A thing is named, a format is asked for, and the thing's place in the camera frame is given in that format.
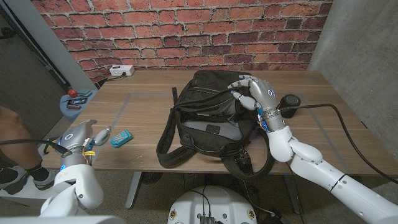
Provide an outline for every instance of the black cylinder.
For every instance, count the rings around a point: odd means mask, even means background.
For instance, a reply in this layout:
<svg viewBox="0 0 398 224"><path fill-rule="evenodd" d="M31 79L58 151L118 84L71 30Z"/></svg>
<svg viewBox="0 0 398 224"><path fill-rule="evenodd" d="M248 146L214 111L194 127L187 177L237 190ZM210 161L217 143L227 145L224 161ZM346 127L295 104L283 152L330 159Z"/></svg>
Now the black cylinder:
<svg viewBox="0 0 398 224"><path fill-rule="evenodd" d="M278 104L278 109L286 108L288 106L300 106L301 100L300 97L294 94L285 95ZM281 115L283 118L292 118L294 113L296 113L297 109L287 110L282 112Z"/></svg>

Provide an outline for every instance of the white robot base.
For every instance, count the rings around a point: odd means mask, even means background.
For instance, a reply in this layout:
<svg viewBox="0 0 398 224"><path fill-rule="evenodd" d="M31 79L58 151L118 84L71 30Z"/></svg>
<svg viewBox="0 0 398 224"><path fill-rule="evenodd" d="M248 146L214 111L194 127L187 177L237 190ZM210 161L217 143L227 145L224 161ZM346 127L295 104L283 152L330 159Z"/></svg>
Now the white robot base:
<svg viewBox="0 0 398 224"><path fill-rule="evenodd" d="M197 187L183 194L172 205L167 221L168 224L257 223L253 207L244 197L233 190L214 185Z"/></svg>

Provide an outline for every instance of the black backpack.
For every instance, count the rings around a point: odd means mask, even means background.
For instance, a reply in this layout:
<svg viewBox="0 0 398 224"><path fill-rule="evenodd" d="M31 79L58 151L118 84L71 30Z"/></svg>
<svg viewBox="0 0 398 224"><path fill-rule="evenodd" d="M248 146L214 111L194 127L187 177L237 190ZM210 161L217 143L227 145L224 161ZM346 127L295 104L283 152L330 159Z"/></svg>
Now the black backpack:
<svg viewBox="0 0 398 224"><path fill-rule="evenodd" d="M267 162L253 172L248 153L244 150L257 125L255 111L243 108L227 89L240 80L244 72L200 70L182 90L156 148L163 167L173 168L191 158L196 152L220 157L228 171L241 180L258 179L268 174L274 164L266 133L259 129L268 148ZM248 88L235 91L250 96ZM177 125L182 147L167 153Z"/></svg>

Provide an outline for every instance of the wooden table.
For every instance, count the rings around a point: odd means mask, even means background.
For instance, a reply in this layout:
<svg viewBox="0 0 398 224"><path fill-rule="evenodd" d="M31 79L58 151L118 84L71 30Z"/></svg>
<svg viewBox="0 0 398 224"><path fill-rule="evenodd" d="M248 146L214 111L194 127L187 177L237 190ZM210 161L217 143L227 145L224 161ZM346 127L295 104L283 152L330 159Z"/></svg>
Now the wooden table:
<svg viewBox="0 0 398 224"><path fill-rule="evenodd" d="M228 173L219 158L200 153L173 169L165 169L158 162L155 149L165 128L170 108L173 107L172 87L177 87L180 93L194 73L195 71L136 71L131 77L105 83L71 127L88 119L96 119L98 123L93 126L94 133L112 125L113 134L127 129L134 139L117 149L109 142L95 149L97 157L94 168L134 172ZM277 101L284 95L293 93L301 97L302 105L317 103L336 105L354 142L364 156L386 174L398 174L398 164L395 160L320 73L268 71L251 73L272 85ZM323 158L342 172L352 175L377 174L352 148L337 115L331 108L297 110L295 116L286 119L285 122L296 138L318 148ZM179 146L176 131L170 151ZM254 170L259 170L267 159L264 140L254 133L252 143L247 150L251 155ZM56 153L50 153L43 165L58 169L59 160ZM286 174L289 173L289 168L284 163L275 162L271 172Z"/></svg>

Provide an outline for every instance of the white cable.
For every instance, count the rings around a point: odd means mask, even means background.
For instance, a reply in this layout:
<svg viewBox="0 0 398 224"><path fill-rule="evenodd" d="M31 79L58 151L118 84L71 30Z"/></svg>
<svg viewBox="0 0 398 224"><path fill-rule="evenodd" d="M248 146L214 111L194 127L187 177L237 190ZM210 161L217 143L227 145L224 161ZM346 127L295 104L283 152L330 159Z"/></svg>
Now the white cable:
<svg viewBox="0 0 398 224"><path fill-rule="evenodd" d="M260 208L260 207L258 207L256 204L254 204L254 203L251 201L251 199L250 199L250 195L249 195L248 187L246 186L246 182L243 181L243 184L244 184L244 188L246 189L246 194L248 195L249 202L250 202L250 204L251 204L252 206L254 206L254 207L256 207L256 208L262 210L263 212L268 212L268 213L270 213L270 214L271 214L271 217L276 216L276 214L275 214L274 212L268 211L268 210L263 209L263 208Z"/></svg>

